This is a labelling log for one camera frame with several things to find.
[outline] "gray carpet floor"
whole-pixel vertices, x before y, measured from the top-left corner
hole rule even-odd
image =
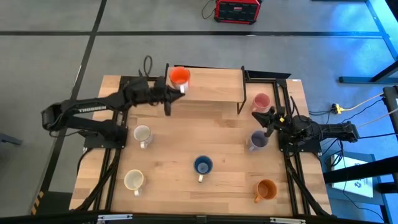
[[[3,0],[0,31],[90,31],[100,2]],[[371,2],[398,49],[397,22],[383,0]],[[108,1],[99,30],[378,31],[363,2],[264,1],[258,21],[252,26],[203,20],[200,10],[205,3],[206,0]],[[30,212],[53,144],[41,127],[40,111],[70,97],[87,42],[87,36],[0,36],[0,132],[24,141],[20,147],[0,145],[0,217]],[[384,85],[340,84],[337,78],[370,77],[394,61],[380,37],[101,36],[95,39],[78,99],[95,97],[103,75],[137,75],[147,54],[154,59],[152,75],[162,75],[166,63],[230,68],[244,65],[248,70],[291,73],[291,78],[302,79],[312,111],[327,110],[332,103],[350,107],[380,93]],[[331,115],[330,123],[339,123],[356,112]],[[363,124],[386,112],[386,107],[378,103],[352,122]],[[313,119],[324,123],[327,116]],[[385,118],[359,133],[368,136],[392,131],[391,122]],[[77,135],[65,139],[51,191],[73,191],[82,145],[83,138]],[[394,136],[345,144],[347,151],[372,153],[376,159],[396,156],[397,148]],[[382,180],[391,181],[392,177]],[[388,195],[387,199],[391,210],[397,210],[394,202],[398,196]],[[341,218],[380,221],[375,214],[358,210],[349,201],[331,200],[331,205],[333,213]],[[372,205],[358,206],[380,213]]]

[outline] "pink mug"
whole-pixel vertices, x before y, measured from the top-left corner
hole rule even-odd
[[[264,93],[259,93],[254,97],[253,104],[252,104],[252,111],[253,112],[266,112],[270,106],[271,100],[269,97]]]

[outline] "wooden platform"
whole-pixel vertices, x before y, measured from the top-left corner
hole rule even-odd
[[[99,96],[118,90],[120,76],[105,76]],[[287,80],[289,95],[300,114],[308,115],[300,80]],[[141,149],[129,132],[122,150],[112,211],[134,213],[172,213],[208,215],[291,216],[290,197],[282,153],[277,134],[270,137],[263,151],[248,153],[246,138],[260,125],[250,115],[254,96],[263,92],[274,105],[272,85],[246,85],[247,102],[241,114],[236,105],[212,101],[176,101],[172,115],[166,117],[163,107],[139,105],[131,108],[127,124],[131,130],[144,124],[154,133],[148,149]],[[95,112],[94,119],[110,119],[112,112]],[[81,162],[70,208],[79,206],[96,185],[103,160],[103,149],[93,150]],[[203,183],[197,182],[193,161],[199,155],[213,160],[213,170]],[[328,212],[330,204],[319,160],[313,154],[300,154],[305,182],[315,199]],[[142,196],[135,197],[123,179],[131,169],[139,169],[147,177]],[[271,179],[278,187],[273,200],[254,203],[254,184]],[[104,191],[101,207],[107,191]],[[296,187],[299,211],[303,213],[299,189]]]
[[[167,84],[170,81],[170,67]],[[187,68],[190,86],[182,101],[243,102],[243,74],[240,69]]]

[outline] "mug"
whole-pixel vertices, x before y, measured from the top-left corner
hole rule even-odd
[[[142,187],[145,185],[146,179],[144,174],[139,170],[130,170],[124,176],[124,185],[129,190],[134,191],[135,196],[140,196],[142,192]]]
[[[254,194],[256,198],[255,203],[258,203],[262,199],[270,200],[276,196],[277,187],[271,180],[262,180],[254,186]]]
[[[170,81],[181,93],[185,93],[189,86],[190,72],[184,67],[175,67],[170,74]]]
[[[193,163],[193,167],[195,171],[199,174],[198,182],[201,183],[203,181],[203,176],[209,174],[211,169],[213,168],[213,162],[207,156],[199,156],[195,159]]]
[[[268,144],[268,138],[264,131],[257,130],[250,135],[248,140],[249,151],[257,151],[263,149]]]
[[[254,100],[253,100],[253,103],[251,106],[252,111],[264,113],[268,110],[270,103],[271,103],[271,100],[269,99],[268,95],[266,95],[264,93],[259,93],[254,97]]]
[[[139,145],[141,149],[146,149],[154,138],[150,129],[145,125],[136,127],[133,134],[134,138],[140,141]]]

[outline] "red power station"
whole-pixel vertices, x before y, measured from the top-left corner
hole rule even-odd
[[[262,0],[216,0],[217,22],[253,24],[257,20]]]

